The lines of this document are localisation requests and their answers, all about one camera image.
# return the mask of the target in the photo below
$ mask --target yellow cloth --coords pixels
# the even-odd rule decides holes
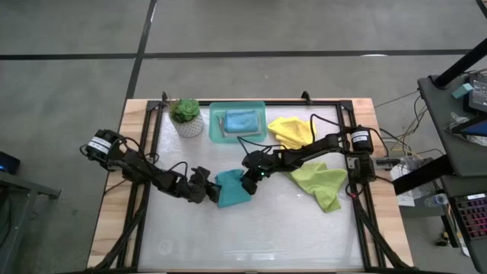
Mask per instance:
[[[291,118],[279,117],[267,127],[270,132],[275,133],[275,138],[286,148],[299,149],[313,141],[310,121],[301,121],[296,116]],[[316,136],[317,127],[315,123],[313,123],[313,131]]]
[[[325,163],[306,163],[289,175],[304,192],[314,195],[324,212],[332,212],[341,208],[336,194],[347,174],[343,169],[329,170]]]

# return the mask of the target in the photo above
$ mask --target teal cloth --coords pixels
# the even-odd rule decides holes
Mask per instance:
[[[225,132],[256,132],[259,116],[255,110],[227,110],[224,118]]]
[[[243,170],[222,171],[215,177],[215,183],[221,186],[218,207],[224,208],[250,201],[250,194],[242,187],[240,181]]]

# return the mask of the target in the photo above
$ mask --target white plant pot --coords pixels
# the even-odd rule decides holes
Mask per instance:
[[[203,130],[203,126],[205,125],[203,122],[203,118],[201,117],[201,113],[193,120],[187,123],[177,123],[173,121],[170,117],[170,121],[173,123],[174,128],[176,129],[177,133],[182,137],[194,137],[201,133]]]

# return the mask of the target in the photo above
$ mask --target concrete floor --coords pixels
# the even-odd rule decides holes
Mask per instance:
[[[148,6],[149,0],[4,0],[0,55],[135,53]],[[147,53],[468,49],[487,37],[473,0],[159,0],[152,22]],[[459,58],[151,59],[142,63],[134,97],[162,91],[172,97],[298,97],[306,90],[313,97],[372,97],[378,105],[414,91],[417,78]],[[97,129],[117,129],[132,67],[131,59],[0,61],[0,125],[6,129],[0,151],[22,160],[22,177],[62,189],[59,201],[38,202],[18,272],[84,268],[107,174],[78,147]],[[416,97],[378,107],[380,126],[395,134],[405,130]],[[429,116],[410,145],[442,149]],[[475,272],[459,250],[431,243],[441,232],[439,221],[405,220],[415,265]]]

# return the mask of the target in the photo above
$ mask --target small black bracket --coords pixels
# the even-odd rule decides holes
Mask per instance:
[[[307,105],[312,105],[313,104],[313,101],[311,100],[311,97],[310,97],[310,95],[308,94],[307,91],[303,91],[303,93],[301,94],[301,99],[306,99],[306,104]]]
[[[340,105],[342,105],[342,107],[349,112],[353,113],[353,103],[351,100],[341,100]]]
[[[166,106],[169,105],[168,99],[169,97],[167,96],[166,91],[162,91],[162,103]]]
[[[159,100],[150,100],[147,102],[147,107],[145,108],[145,111],[152,111],[157,109],[161,105],[161,102]]]
[[[435,87],[435,88],[437,88],[437,89],[441,89],[441,90],[445,91],[445,90],[447,90],[447,89],[450,87],[450,83],[448,83],[448,84],[447,84],[446,86],[444,86],[444,87],[437,86],[437,85],[435,84],[435,82],[434,82],[434,80],[435,80],[436,78],[437,78],[437,76],[433,76],[433,75],[429,75],[429,76],[428,76],[428,79],[430,79],[430,80],[431,80],[431,83],[434,85],[434,87]]]

